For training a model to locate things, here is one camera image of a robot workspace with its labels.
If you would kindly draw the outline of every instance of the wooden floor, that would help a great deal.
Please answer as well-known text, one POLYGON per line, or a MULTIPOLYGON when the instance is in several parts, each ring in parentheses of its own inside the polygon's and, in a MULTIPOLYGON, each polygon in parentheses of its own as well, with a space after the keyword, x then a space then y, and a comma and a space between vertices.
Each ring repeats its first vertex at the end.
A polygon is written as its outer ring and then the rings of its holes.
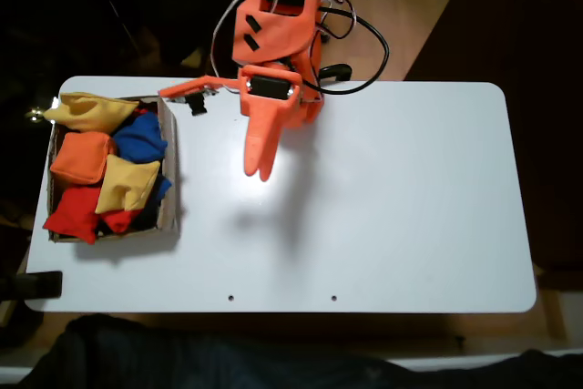
MULTIPOLYGON (((390 44, 392 54, 381 76, 402 80, 448 0, 352 0, 358 15, 376 26, 390 44)), ((330 26, 345 26, 330 17, 330 26)), ((382 50, 362 28, 349 38, 331 41, 323 50, 322 65, 345 62, 353 79, 366 79, 377 68, 382 50)), ((34 346, 50 346, 76 313, 48 313, 34 346)), ((493 315, 230 315, 230 314, 124 314, 151 326, 250 335, 267 339, 301 336, 304 339, 449 338, 455 336, 561 337, 556 297, 539 294, 535 307, 524 314, 493 315)))

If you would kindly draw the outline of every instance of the white table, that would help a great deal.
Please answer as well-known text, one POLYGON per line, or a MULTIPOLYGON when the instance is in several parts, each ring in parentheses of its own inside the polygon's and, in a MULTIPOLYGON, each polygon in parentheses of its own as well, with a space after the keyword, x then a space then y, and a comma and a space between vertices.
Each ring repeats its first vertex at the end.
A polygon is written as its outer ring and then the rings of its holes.
MULTIPOLYGON (((155 94, 184 79, 72 77, 61 91, 155 94)), ((53 243, 43 178, 27 270, 60 270, 47 312, 523 312, 536 288, 502 91, 378 82, 284 134, 243 174, 226 91, 179 126, 180 236, 53 243)))

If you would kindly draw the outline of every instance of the blue bean bag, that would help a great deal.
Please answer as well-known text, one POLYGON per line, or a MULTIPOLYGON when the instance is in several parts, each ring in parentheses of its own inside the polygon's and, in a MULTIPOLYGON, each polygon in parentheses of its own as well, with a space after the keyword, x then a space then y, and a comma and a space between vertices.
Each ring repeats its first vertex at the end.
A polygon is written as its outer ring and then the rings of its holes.
POLYGON ((120 129, 113 139, 118 145, 119 156, 136 164, 163 159, 168 145, 160 135, 158 116, 151 112, 120 129))

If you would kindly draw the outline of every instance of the yellow bean bag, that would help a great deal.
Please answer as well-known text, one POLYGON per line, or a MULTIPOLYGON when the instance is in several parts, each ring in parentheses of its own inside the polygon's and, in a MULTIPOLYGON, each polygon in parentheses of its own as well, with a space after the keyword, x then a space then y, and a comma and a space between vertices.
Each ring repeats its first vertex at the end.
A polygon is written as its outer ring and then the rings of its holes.
POLYGON ((156 181, 159 167, 159 161, 134 164, 115 155, 108 155, 106 176, 103 178, 95 213, 143 209, 156 181))
POLYGON ((90 93, 61 93, 57 108, 45 111, 47 120, 81 132, 111 134, 138 106, 137 101, 112 99, 90 93))

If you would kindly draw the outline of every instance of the cardboard box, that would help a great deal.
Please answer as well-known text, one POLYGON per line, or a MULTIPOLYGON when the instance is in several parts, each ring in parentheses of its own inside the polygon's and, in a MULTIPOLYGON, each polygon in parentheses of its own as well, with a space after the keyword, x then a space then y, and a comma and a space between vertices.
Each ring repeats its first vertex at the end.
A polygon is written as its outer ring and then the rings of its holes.
MULTIPOLYGON (((137 236, 142 234, 152 234, 152 233, 175 233, 178 232, 178 226, 176 222, 176 211, 177 211, 177 173, 178 173, 178 155, 177 155, 177 130, 176 130, 176 119, 174 115, 166 105, 166 102, 161 97, 121 97, 122 100, 131 100, 131 101, 142 101, 145 103, 153 103, 155 102, 158 107, 158 119, 160 124, 160 131, 162 139, 168 142, 168 147, 166 148, 166 156, 162 161, 162 175, 164 175, 167 179, 170 180, 172 183, 172 187, 166 192, 166 196, 160 203, 159 211, 158 211, 158 219, 156 222, 156 226, 149 230, 140 230, 140 231, 129 231, 124 234, 108 234, 103 235, 103 233, 99 233, 97 235, 97 242, 99 241, 109 241, 115 239, 123 239, 124 237, 128 236, 137 236)), ((63 145, 63 140, 65 138, 65 134, 67 132, 71 132, 71 129, 63 126, 55 124, 53 126, 53 132, 51 134, 51 139, 48 144, 48 183, 47 183, 47 190, 48 190, 48 216, 53 214, 56 210, 56 207, 61 200, 61 196, 63 195, 63 191, 66 188, 66 184, 62 181, 54 178, 53 174, 50 171, 50 167, 53 164, 53 161, 56 158, 56 154, 61 149, 63 145)), ((81 239, 72 238, 69 236, 61 236, 53 231, 48 231, 48 237, 50 240, 55 242, 82 242, 81 239)))

